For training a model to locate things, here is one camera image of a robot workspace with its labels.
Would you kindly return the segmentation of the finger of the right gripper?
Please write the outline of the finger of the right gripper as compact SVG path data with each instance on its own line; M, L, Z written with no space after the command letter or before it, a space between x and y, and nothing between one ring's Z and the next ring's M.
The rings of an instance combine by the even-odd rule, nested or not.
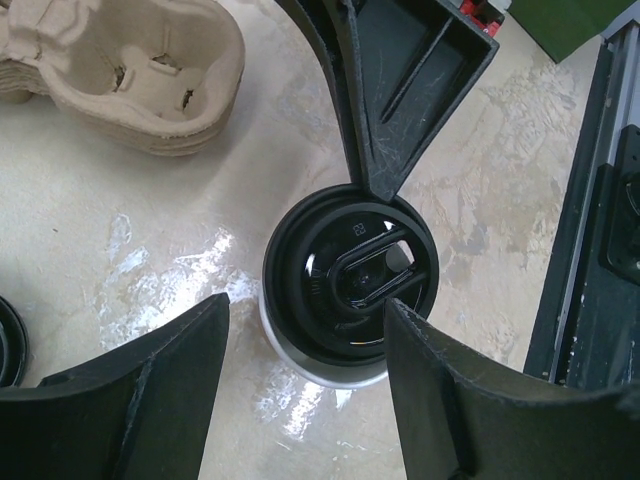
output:
M351 181L391 201L498 43L449 1L278 4L322 67Z

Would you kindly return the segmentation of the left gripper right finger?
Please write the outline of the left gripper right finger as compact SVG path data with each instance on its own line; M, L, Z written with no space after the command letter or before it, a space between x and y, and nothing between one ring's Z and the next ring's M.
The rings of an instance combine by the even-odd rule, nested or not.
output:
M410 479L636 479L639 385L584 391L515 371L385 305L388 376Z

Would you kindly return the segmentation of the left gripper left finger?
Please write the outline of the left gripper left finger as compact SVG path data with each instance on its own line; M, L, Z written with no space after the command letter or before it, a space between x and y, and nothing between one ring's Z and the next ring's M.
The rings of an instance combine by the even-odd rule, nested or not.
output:
M2 389L2 478L197 478L229 323L214 294L34 388Z

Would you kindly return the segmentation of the single brown paper cup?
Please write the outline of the single brown paper cup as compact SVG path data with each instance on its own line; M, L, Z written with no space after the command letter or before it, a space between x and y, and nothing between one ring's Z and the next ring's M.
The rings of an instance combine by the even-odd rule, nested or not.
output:
M258 295L258 305L269 344L289 368L306 380L327 388L353 390L372 386L388 377L385 358L364 366L336 366L312 359L277 330L267 311L263 291Z

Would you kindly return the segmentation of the black cup lid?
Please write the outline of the black cup lid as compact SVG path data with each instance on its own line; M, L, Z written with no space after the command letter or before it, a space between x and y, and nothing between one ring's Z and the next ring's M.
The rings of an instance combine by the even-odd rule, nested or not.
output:
M356 367L384 357L384 305L430 313L439 262L432 233L404 199L384 203L352 184L298 202L263 263L267 318L302 354Z

